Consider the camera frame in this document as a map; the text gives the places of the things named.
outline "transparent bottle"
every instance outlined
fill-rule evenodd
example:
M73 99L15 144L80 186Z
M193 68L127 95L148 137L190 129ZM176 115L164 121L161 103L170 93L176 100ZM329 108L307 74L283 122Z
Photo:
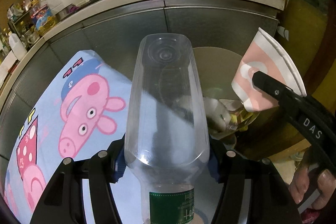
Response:
M208 159L190 41L180 34L146 36L135 66L125 136L125 160L141 184L144 223L191 222L194 181Z

